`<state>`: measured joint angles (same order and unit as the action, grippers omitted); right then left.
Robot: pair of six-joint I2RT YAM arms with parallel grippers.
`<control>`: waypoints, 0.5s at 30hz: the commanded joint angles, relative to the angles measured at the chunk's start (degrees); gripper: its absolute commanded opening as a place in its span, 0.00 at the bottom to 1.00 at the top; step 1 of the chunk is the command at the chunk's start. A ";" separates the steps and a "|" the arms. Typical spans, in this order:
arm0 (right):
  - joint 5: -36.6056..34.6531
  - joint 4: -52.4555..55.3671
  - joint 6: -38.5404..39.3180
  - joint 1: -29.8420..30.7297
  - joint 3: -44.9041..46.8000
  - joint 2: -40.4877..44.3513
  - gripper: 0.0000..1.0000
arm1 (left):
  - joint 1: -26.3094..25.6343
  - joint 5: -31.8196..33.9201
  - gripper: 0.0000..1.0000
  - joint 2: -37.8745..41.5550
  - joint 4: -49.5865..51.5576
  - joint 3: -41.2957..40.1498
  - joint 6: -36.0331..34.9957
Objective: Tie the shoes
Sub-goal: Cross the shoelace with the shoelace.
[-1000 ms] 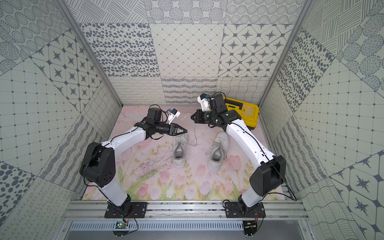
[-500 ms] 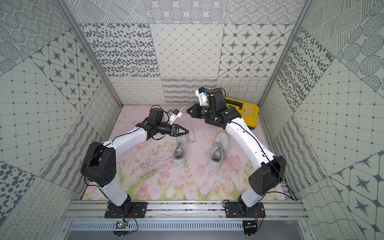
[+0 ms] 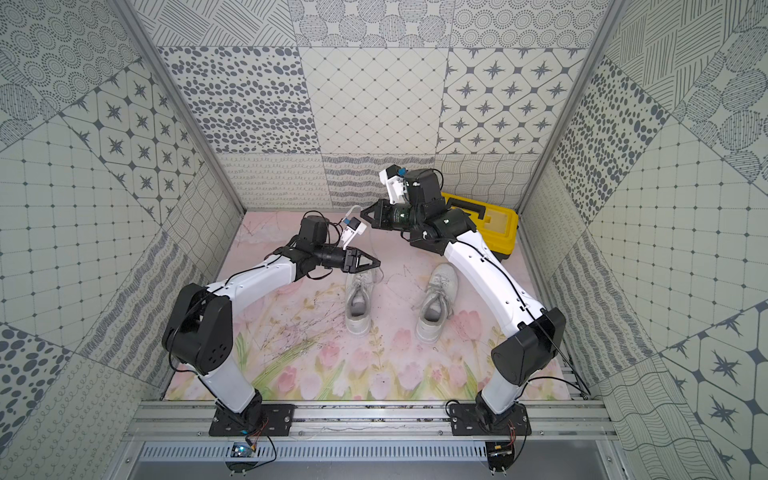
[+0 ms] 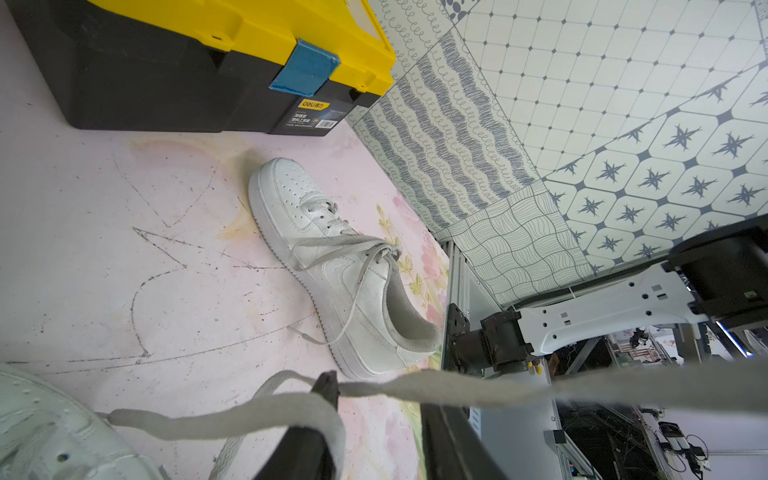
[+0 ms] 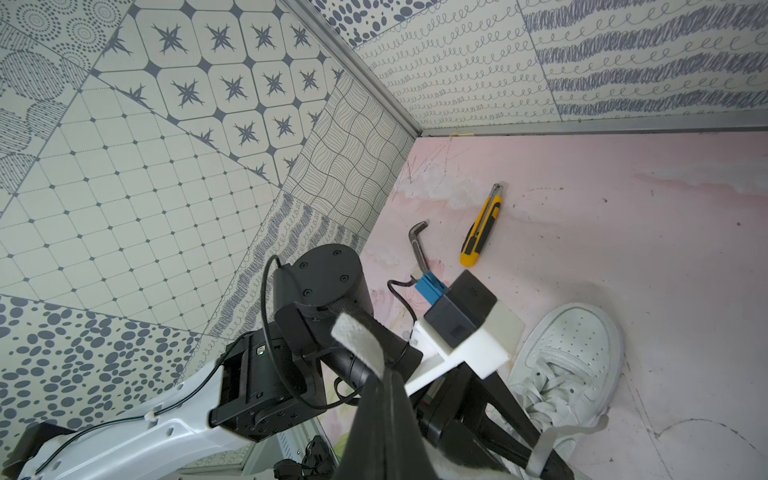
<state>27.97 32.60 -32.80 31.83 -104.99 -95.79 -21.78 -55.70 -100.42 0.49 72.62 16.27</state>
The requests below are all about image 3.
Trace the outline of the white sneaker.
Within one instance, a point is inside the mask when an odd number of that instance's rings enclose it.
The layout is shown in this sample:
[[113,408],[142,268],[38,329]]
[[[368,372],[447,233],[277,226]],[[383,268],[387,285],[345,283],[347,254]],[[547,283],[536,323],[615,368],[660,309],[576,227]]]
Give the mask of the white sneaker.
[[447,320],[453,315],[459,279],[450,263],[438,265],[432,272],[419,310],[416,336],[425,343],[435,343]]
[[[354,217],[352,213],[355,209],[362,209],[362,207],[353,205],[343,218]],[[373,288],[382,275],[379,267],[358,274],[350,274],[347,277],[344,315],[346,328],[351,334],[360,336],[370,330]]]

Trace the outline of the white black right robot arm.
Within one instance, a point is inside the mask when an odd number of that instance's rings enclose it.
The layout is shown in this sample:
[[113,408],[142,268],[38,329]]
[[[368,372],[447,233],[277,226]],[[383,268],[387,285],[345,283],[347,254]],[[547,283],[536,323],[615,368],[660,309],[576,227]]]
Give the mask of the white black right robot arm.
[[564,314],[545,309],[506,271],[470,215],[446,203],[435,170],[392,164],[379,179],[388,196],[363,209],[362,218],[374,229],[405,232],[411,246],[443,256],[474,287],[505,336],[491,351],[494,371],[476,396],[476,423],[488,434],[530,434],[518,402],[560,354]]

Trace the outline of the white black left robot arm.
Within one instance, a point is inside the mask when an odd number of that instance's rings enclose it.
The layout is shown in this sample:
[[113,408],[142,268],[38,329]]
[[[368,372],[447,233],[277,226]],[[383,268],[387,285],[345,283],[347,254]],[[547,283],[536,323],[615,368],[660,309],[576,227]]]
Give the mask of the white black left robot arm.
[[[209,434],[242,434],[248,440],[271,424],[262,411],[263,397],[246,380],[233,353],[235,317],[269,293],[309,277],[317,267],[357,274],[380,266],[380,261],[350,245],[366,230],[356,217],[338,226],[320,213],[306,215],[287,244],[265,259],[226,280],[206,286],[190,283],[179,292],[170,314],[162,346],[177,373],[194,374],[216,400]],[[330,241],[330,230],[338,239]]]

